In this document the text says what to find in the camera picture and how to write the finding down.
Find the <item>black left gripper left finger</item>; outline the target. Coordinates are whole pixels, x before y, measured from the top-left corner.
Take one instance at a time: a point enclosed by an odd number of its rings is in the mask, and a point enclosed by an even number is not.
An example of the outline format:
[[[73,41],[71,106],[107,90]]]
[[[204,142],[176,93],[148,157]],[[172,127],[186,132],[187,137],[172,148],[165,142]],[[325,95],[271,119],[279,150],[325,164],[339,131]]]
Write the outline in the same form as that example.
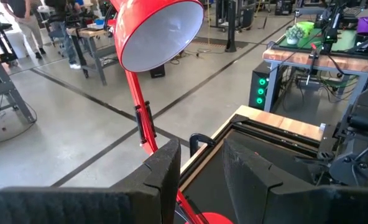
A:
[[[0,189],[0,224],[173,224],[180,163],[171,139],[111,187]]]

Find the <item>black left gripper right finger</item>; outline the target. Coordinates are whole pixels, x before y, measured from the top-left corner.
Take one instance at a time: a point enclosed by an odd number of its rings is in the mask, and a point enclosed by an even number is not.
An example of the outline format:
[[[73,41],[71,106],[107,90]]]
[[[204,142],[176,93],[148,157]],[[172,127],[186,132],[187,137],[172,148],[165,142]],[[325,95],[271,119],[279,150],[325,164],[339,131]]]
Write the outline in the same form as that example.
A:
[[[368,224],[368,187],[315,186],[231,140],[223,167],[239,224]]]

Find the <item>black table clamp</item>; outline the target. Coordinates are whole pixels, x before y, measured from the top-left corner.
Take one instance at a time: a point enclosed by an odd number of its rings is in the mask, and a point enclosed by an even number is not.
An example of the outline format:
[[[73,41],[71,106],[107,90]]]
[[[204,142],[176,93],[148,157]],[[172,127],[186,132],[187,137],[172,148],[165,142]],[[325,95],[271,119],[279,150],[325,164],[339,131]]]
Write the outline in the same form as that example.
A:
[[[190,157],[193,157],[195,153],[198,151],[198,143],[202,142],[205,143],[207,146],[215,146],[216,141],[214,139],[211,139],[210,137],[200,134],[200,133],[194,133],[190,136]]]

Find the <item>grey metal workbench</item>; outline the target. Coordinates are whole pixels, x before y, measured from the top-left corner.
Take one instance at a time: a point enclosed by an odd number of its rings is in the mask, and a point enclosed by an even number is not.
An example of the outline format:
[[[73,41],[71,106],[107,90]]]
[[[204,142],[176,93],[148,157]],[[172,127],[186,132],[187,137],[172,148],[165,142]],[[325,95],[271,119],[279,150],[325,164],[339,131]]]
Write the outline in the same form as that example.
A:
[[[0,106],[0,111],[12,108],[14,111],[19,111],[24,119],[27,120],[28,123],[34,123],[35,118],[30,112],[28,106],[25,101],[21,97],[18,92],[15,84],[11,80],[10,76],[5,71],[2,66],[2,60],[0,58],[0,96],[5,97],[8,104],[4,106]]]

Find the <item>wooden workbench green mat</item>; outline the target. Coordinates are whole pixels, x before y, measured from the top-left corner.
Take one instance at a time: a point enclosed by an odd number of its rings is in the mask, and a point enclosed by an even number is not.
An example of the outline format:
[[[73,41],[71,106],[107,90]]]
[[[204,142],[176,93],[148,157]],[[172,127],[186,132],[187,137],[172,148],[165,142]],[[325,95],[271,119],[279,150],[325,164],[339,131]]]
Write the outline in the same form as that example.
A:
[[[316,59],[313,66],[311,66],[309,55],[310,53],[305,52],[303,49],[279,50],[276,47],[271,47],[264,51],[262,58],[271,64],[270,78],[272,81],[277,77],[277,69],[283,65],[302,68],[312,67],[313,69],[326,72],[342,71],[346,75],[355,75],[358,77],[358,81],[348,101],[348,105],[354,104],[368,79],[368,55],[322,54]]]

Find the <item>black floor box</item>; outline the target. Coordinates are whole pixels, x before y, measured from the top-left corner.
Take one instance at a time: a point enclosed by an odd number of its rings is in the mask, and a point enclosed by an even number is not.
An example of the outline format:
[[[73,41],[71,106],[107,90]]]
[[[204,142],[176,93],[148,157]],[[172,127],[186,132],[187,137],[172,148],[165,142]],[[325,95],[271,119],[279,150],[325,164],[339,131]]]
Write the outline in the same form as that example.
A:
[[[159,67],[153,68],[150,71],[151,78],[161,78],[165,76],[165,66],[161,65]]]

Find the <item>small potted plant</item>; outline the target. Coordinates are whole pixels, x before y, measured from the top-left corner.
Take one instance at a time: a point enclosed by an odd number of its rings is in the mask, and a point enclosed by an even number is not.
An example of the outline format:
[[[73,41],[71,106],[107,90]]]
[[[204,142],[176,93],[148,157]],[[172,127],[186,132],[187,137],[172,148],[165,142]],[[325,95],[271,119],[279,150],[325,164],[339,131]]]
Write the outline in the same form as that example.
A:
[[[301,27],[292,26],[286,30],[285,36],[288,45],[296,45],[302,38],[304,38],[305,32]]]

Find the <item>workbench on casters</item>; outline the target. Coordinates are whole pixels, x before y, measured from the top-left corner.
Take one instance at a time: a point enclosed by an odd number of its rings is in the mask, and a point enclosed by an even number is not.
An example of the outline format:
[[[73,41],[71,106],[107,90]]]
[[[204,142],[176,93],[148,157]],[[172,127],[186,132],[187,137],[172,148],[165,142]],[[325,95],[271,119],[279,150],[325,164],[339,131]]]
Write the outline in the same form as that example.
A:
[[[116,56],[115,46],[110,44],[97,48],[95,39],[97,36],[108,34],[108,32],[103,29],[96,30],[95,28],[68,28],[67,34],[71,36],[84,76],[88,78],[89,71],[95,72],[99,75],[101,83],[104,86],[107,85],[104,69],[117,64],[119,60]],[[93,64],[87,64],[80,47],[80,40],[88,43],[88,52],[93,56]]]

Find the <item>person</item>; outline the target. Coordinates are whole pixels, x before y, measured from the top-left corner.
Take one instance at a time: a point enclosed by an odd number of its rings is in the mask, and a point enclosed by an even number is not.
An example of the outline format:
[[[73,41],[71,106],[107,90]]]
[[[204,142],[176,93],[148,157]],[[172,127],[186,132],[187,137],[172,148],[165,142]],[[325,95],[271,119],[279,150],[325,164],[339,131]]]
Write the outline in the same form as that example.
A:
[[[32,12],[31,0],[0,0],[8,14],[17,22],[29,47],[37,59],[46,54],[37,18]]]
[[[76,0],[44,0],[46,6],[51,7],[50,18],[52,21],[50,24],[55,31],[61,33],[65,52],[68,55],[68,62],[71,69],[79,70],[81,65],[76,62],[75,48],[71,42],[70,35],[67,33],[67,9],[73,8],[76,11],[80,11],[81,7]]]

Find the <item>lime green bucket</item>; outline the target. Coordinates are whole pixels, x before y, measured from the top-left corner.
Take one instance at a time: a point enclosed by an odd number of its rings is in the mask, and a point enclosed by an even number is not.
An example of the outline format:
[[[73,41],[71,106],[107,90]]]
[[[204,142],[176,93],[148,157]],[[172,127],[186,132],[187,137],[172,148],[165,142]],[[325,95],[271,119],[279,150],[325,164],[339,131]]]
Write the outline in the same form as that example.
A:
[[[314,22],[302,21],[297,22],[296,26],[304,31],[304,37],[309,36],[310,32],[314,29]]]

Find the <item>black cup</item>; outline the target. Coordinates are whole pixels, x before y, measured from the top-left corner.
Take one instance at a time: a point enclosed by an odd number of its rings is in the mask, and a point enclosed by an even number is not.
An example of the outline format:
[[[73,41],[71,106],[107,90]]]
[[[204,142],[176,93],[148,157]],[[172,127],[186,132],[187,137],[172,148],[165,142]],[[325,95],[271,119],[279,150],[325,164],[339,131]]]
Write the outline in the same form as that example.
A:
[[[368,53],[368,33],[357,33],[354,46],[356,52]]]

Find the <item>red desk lamp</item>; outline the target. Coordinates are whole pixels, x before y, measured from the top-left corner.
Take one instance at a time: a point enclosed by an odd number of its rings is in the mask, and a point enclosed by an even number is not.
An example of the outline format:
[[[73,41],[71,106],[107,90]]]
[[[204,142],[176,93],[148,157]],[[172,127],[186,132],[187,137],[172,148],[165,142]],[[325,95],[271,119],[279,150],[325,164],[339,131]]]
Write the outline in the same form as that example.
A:
[[[204,8],[199,0],[111,0],[116,52],[125,70],[136,108],[141,146],[157,149],[152,113],[146,105],[137,73],[157,68],[184,50],[201,28]]]

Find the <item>black floor post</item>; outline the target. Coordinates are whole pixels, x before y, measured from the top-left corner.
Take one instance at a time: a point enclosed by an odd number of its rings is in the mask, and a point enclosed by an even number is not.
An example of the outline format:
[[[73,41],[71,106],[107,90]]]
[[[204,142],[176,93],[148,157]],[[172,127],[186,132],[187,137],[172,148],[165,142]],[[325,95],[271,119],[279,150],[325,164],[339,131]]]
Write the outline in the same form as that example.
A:
[[[233,53],[236,51],[235,45],[235,30],[236,30],[236,2],[228,0],[228,41],[225,52]]]

